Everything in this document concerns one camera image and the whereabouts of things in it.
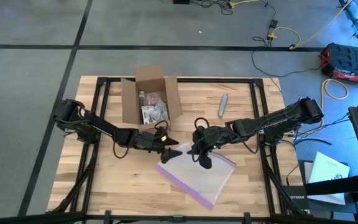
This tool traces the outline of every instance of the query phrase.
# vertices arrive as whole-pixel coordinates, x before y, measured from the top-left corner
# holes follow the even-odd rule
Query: concrete floor
[[[86,0],[0,0],[0,44],[72,45]],[[272,1],[280,26],[309,37],[339,9],[336,1]],[[272,10],[261,2],[239,5],[231,16],[218,7],[177,6],[158,0],[94,0],[81,45],[215,45],[257,46],[251,37],[266,34]],[[346,15],[341,14],[305,47],[335,42],[358,46]],[[296,36],[276,33],[275,47],[288,47]],[[135,66],[161,64],[168,75],[266,77],[257,71],[251,52],[202,50],[79,50],[64,98],[73,98],[82,75],[132,75]],[[45,127],[65,71],[70,50],[0,49],[0,217],[17,215]],[[266,72],[282,75],[317,67],[317,52],[256,52],[255,61]],[[326,77],[319,71],[280,79],[286,104],[299,97],[320,98]],[[326,123],[341,118],[347,107],[358,105],[358,85],[347,85],[345,100],[325,97]],[[330,84],[333,94],[344,90]],[[312,160],[316,151],[346,162],[358,174],[358,143],[350,123],[321,130],[314,137],[335,139],[333,146],[304,142],[298,158]],[[54,129],[28,214],[43,213],[63,145],[62,132]]]

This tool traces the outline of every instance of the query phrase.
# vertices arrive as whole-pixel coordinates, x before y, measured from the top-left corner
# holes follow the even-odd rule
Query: cardboard box
[[[178,81],[176,77],[164,78],[160,65],[137,67],[135,81],[121,79],[122,88],[122,122],[138,124],[139,129],[154,128],[155,123],[143,124],[143,117],[139,103],[139,91],[146,93],[159,91],[162,101],[167,104],[169,119],[182,115]]]

